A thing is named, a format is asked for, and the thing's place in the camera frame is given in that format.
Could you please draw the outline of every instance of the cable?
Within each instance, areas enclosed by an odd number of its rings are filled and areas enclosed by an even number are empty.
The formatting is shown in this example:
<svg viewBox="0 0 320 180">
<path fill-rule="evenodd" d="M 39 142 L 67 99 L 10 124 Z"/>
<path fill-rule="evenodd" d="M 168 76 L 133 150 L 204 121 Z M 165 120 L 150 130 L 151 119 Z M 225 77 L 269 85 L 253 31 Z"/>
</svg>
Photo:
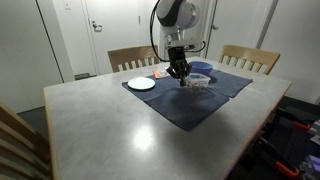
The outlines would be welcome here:
<svg viewBox="0 0 320 180">
<path fill-rule="evenodd" d="M 152 49 L 154 51 L 154 53 L 156 54 L 157 58 L 160 60 L 160 61 L 163 61 L 163 62 L 170 62 L 170 60 L 164 60 L 162 58 L 159 57 L 155 47 L 154 47 L 154 42 L 153 42 L 153 22 L 154 22 L 154 16 L 156 14 L 156 10 L 157 10 L 157 7 L 158 7 L 158 4 L 159 4 L 160 0 L 158 0 L 158 2 L 156 3 L 156 5 L 154 6 L 152 12 L 151 12 L 151 18 L 150 18 L 150 41 L 151 41 L 151 45 L 152 45 Z"/>
<path fill-rule="evenodd" d="M 192 52 L 192 53 L 196 53 L 196 52 L 200 52 L 200 51 L 202 51 L 202 50 L 206 47 L 206 42 L 205 42 L 205 41 L 202 41 L 202 43 L 203 43 L 203 47 L 202 47 L 201 49 L 196 50 L 196 51 L 185 51 L 185 52 Z"/>
</svg>

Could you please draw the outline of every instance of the gray table top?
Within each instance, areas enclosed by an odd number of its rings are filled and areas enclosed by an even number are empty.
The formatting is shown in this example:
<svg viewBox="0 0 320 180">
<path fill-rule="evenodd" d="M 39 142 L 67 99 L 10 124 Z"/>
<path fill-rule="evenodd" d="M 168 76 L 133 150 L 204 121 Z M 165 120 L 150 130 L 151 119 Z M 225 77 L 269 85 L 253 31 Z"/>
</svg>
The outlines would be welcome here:
<svg viewBox="0 0 320 180">
<path fill-rule="evenodd" d="M 192 60 L 253 83 L 190 132 L 121 86 L 168 63 L 46 87 L 56 178 L 223 179 L 291 83 L 216 61 Z"/>
</svg>

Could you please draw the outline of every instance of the clear container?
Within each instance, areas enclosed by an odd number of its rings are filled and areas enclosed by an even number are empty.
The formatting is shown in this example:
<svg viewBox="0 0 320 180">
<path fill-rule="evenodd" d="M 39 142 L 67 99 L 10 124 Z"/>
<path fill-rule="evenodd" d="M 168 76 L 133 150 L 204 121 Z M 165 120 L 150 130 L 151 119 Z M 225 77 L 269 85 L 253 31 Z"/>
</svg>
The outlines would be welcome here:
<svg viewBox="0 0 320 180">
<path fill-rule="evenodd" d="M 207 87 L 210 81 L 210 77 L 199 73 L 190 73 L 186 77 L 186 86 L 190 88 L 203 88 Z"/>
</svg>

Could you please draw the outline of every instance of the white plate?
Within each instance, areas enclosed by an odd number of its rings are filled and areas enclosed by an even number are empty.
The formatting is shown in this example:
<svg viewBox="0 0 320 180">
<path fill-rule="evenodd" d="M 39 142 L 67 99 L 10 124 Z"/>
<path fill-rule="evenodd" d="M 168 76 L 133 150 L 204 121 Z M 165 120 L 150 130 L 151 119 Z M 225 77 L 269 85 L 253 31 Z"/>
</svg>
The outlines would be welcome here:
<svg viewBox="0 0 320 180">
<path fill-rule="evenodd" d="M 153 88 L 156 82 L 150 78 L 137 77 L 128 82 L 128 86 L 136 90 L 147 90 Z"/>
</svg>

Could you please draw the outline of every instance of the chair back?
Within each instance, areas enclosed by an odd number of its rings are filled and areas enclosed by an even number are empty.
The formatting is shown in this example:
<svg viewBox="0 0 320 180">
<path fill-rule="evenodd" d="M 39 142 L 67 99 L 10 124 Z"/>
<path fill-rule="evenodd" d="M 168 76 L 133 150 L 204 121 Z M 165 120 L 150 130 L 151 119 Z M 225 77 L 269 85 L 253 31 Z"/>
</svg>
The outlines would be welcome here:
<svg viewBox="0 0 320 180">
<path fill-rule="evenodd" d="M 50 178 L 48 141 L 2 103 L 0 133 L 0 179 Z"/>
<path fill-rule="evenodd" d="M 139 68 L 140 66 L 159 64 L 159 59 L 153 51 L 152 46 L 132 47 L 108 51 L 110 63 L 113 72 L 119 72 L 119 66 L 122 70 Z"/>
<path fill-rule="evenodd" d="M 280 57 L 279 53 L 259 49 L 225 45 L 223 47 L 220 63 L 247 68 L 249 71 L 260 72 L 265 65 L 263 74 L 268 75 Z"/>
</svg>

